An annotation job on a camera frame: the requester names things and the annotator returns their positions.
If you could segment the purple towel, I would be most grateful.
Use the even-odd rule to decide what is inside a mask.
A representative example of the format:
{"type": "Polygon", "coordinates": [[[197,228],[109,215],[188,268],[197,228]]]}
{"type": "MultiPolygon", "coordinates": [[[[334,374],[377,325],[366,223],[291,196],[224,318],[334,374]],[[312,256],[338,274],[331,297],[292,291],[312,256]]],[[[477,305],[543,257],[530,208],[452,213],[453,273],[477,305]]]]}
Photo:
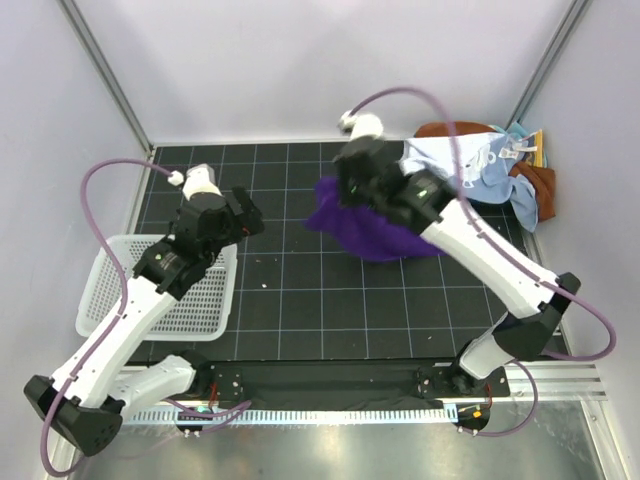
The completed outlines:
{"type": "Polygon", "coordinates": [[[335,177],[322,177],[314,192],[316,207],[305,222],[306,228],[328,234],[349,254],[377,263],[445,255],[406,227],[391,224],[364,205],[341,206],[335,177]]]}

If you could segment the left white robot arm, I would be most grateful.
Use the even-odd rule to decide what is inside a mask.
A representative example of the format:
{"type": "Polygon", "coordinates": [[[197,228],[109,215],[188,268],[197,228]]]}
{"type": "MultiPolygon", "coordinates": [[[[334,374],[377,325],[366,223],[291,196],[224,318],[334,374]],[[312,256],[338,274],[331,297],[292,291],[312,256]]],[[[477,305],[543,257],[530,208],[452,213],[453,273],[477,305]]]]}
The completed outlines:
{"type": "Polygon", "coordinates": [[[121,368],[149,331],[205,277],[222,250],[264,230],[262,213],[242,187],[232,190],[235,212],[219,192],[193,193],[171,234],[148,247],[122,295],[82,347],[51,376],[33,376],[24,394],[43,420],[84,456],[103,451],[123,422],[178,394],[208,395],[209,363],[194,352],[169,355],[121,383],[121,368]]]}

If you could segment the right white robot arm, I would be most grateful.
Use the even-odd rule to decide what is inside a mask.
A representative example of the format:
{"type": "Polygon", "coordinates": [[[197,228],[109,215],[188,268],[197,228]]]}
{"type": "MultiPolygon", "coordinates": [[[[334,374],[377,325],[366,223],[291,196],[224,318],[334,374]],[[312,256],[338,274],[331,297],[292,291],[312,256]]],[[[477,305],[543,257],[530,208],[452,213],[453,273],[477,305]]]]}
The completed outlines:
{"type": "Polygon", "coordinates": [[[340,202],[366,206],[439,248],[481,280],[503,303],[503,317],[469,341],[446,374],[463,396],[513,360],[533,361],[558,327],[580,287],[571,273],[557,275],[532,262],[457,196],[431,167],[413,173],[383,164],[385,142],[373,136],[349,141],[334,157],[340,202]]]}

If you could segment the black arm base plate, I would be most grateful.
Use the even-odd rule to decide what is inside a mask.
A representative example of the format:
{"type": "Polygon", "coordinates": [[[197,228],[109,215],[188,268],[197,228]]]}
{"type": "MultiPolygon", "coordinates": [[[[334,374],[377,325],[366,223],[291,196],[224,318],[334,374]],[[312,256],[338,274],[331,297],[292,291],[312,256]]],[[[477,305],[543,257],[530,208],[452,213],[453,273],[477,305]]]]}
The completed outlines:
{"type": "Polygon", "coordinates": [[[273,408],[295,402],[364,402],[403,398],[510,396],[503,367],[485,380],[454,379],[446,358],[382,360],[215,361],[198,369],[193,391],[273,408]]]}

